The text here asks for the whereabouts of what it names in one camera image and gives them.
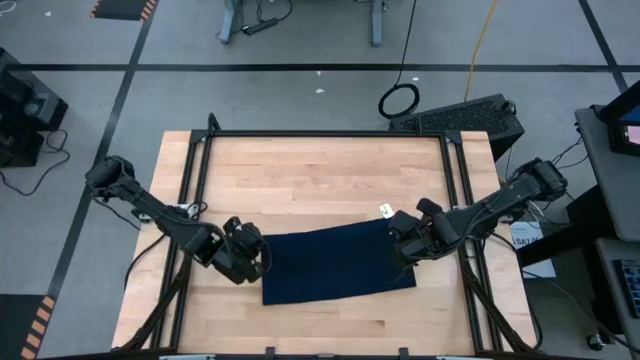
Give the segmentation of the black aluminium table frame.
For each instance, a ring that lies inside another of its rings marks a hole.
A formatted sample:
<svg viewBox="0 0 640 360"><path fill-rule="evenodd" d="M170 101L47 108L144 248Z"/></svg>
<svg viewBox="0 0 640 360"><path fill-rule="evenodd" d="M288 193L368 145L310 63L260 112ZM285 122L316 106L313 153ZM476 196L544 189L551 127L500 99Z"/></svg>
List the black aluminium table frame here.
<svg viewBox="0 0 640 360"><path fill-rule="evenodd" d="M203 219L237 216L265 234L305 232L377 219L380 208L413 212L427 197L465 204L498 187L485 134L168 131L153 195L203 201ZM266 306L259 283L235 285L187 267L185 286L147 346L216 358L349 355L472 355L508 344L461 276L461 254L425 261L411 289Z"/></svg>

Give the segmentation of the black power strip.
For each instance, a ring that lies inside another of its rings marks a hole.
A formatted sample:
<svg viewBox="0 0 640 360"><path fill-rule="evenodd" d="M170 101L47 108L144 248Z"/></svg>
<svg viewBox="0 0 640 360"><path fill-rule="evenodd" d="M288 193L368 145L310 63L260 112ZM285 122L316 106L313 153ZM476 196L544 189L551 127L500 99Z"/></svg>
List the black power strip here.
<svg viewBox="0 0 640 360"><path fill-rule="evenodd" d="M268 20L264 20L261 21L255 25L245 25L241 28L241 31L247 35L247 36L251 36L254 35L256 33L262 32L264 30L267 30L271 27L276 26L279 23L279 20L274 17Z"/></svg>

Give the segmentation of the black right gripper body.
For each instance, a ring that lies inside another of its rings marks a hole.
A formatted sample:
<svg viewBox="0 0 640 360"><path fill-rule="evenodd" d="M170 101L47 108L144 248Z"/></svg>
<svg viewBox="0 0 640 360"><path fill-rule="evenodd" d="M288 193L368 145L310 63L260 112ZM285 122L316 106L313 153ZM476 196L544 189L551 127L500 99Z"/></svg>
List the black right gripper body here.
<svg viewBox="0 0 640 360"><path fill-rule="evenodd" d="M395 241L395 260L402 267L415 266L421 260L436 260L441 255L427 224L404 211L396 212L390 219L388 232Z"/></svg>

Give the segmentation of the grey low table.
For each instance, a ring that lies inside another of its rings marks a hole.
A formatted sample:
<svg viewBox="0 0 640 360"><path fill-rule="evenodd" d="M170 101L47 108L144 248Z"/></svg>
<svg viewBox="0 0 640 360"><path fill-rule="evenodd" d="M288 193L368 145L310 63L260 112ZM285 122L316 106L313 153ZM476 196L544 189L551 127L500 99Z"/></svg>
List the grey low table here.
<svg viewBox="0 0 640 360"><path fill-rule="evenodd" d="M619 325L626 342L638 349L638 352L632 351L632 357L640 360L640 319L631 316L613 267L614 260L640 262L640 243L599 239L595 246L603 269L604 283L612 300L613 321Z"/></svg>

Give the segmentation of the black keyboard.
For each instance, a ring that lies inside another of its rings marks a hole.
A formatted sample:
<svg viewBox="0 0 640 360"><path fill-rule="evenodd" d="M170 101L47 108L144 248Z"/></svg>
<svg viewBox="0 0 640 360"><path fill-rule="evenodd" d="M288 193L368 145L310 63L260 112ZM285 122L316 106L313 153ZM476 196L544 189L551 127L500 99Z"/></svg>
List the black keyboard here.
<svg viewBox="0 0 640 360"><path fill-rule="evenodd" d="M640 262L614 260L613 267L631 316L640 319Z"/></svg>

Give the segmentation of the black computer tower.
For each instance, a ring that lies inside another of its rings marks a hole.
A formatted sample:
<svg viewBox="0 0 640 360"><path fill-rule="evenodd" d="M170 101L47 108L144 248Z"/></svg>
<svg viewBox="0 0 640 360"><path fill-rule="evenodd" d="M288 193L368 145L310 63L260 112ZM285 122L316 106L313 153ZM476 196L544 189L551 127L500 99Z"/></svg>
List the black computer tower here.
<svg viewBox="0 0 640 360"><path fill-rule="evenodd" d="M525 133L516 113L513 101L495 94L393 119L389 130L486 132L497 161Z"/></svg>

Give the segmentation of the navy blue towel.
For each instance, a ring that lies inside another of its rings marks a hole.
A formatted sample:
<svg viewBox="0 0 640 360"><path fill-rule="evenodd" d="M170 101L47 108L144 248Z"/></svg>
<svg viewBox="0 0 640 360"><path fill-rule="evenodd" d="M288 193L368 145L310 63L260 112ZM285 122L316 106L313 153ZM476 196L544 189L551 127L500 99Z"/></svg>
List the navy blue towel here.
<svg viewBox="0 0 640 360"><path fill-rule="evenodd" d="M262 302L285 305L414 288L395 259L385 218L310 232L268 235Z"/></svg>

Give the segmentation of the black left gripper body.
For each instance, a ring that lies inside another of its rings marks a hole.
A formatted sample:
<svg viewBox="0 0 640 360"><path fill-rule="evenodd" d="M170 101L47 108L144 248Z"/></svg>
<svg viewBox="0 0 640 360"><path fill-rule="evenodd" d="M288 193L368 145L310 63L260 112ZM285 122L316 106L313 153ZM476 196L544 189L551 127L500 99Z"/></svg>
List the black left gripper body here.
<svg viewBox="0 0 640 360"><path fill-rule="evenodd" d="M235 284L257 281L265 274L258 259L265 248L259 229L234 216L223 225L223 230L222 245L213 255L211 264Z"/></svg>

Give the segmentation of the black orange striped floor mat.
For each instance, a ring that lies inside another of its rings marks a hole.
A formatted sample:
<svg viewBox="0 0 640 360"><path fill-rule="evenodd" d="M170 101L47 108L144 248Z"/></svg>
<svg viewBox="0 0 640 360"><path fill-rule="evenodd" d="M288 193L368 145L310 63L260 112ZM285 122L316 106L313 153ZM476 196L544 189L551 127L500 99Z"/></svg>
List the black orange striped floor mat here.
<svg viewBox="0 0 640 360"><path fill-rule="evenodd" d="M92 18L144 22L152 15L158 0L97 0Z"/></svg>
<svg viewBox="0 0 640 360"><path fill-rule="evenodd" d="M0 360L35 360L56 299L47 295L0 294Z"/></svg>

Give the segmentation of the grey side table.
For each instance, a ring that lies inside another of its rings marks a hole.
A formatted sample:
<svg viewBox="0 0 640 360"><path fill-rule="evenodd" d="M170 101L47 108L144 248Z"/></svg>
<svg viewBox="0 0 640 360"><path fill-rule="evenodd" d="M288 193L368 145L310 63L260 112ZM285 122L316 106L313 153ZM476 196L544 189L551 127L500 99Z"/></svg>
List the grey side table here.
<svg viewBox="0 0 640 360"><path fill-rule="evenodd" d="M640 157L610 149L607 127L593 109L578 109L575 117L618 238L640 242Z"/></svg>

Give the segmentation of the grey desk leg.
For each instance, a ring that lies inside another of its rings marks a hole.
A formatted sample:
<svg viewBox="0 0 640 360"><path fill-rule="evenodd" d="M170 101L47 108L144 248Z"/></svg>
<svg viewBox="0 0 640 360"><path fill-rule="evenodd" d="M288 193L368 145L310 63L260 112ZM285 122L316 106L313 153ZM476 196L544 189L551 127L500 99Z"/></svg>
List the grey desk leg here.
<svg viewBox="0 0 640 360"><path fill-rule="evenodd" d="M221 25L218 39L223 45L227 45L234 32L234 27L239 21L243 0L223 0L224 19Z"/></svg>
<svg viewBox="0 0 640 360"><path fill-rule="evenodd" d="M380 47L383 43L382 30L383 0L371 0L371 45Z"/></svg>

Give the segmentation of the black monitor with lit screen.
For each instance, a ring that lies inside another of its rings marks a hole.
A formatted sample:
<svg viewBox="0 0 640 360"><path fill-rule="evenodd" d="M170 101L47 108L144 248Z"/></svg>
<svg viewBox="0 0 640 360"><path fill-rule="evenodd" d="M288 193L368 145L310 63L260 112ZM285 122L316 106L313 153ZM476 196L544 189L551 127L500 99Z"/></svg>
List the black monitor with lit screen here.
<svg viewBox="0 0 640 360"><path fill-rule="evenodd" d="M640 157L640 80L598 112L613 152Z"/></svg>

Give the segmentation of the black equipment stack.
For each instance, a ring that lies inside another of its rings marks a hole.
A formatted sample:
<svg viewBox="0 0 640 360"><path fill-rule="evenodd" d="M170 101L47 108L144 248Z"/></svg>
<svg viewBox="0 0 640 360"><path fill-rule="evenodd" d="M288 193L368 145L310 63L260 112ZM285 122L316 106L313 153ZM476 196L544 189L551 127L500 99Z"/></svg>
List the black equipment stack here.
<svg viewBox="0 0 640 360"><path fill-rule="evenodd" d="M0 47L0 168L32 167L45 141L59 129L68 104Z"/></svg>

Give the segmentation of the white printed paper sheet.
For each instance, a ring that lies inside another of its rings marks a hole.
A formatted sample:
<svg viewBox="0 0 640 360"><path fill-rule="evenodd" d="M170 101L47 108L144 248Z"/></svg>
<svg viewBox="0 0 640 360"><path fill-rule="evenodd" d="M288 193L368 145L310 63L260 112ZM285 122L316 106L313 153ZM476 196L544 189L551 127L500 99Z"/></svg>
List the white printed paper sheet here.
<svg viewBox="0 0 640 360"><path fill-rule="evenodd" d="M512 243L516 249L523 248L544 237L538 222L517 221L510 225ZM550 259L526 266L525 278L555 278L556 272Z"/></svg>

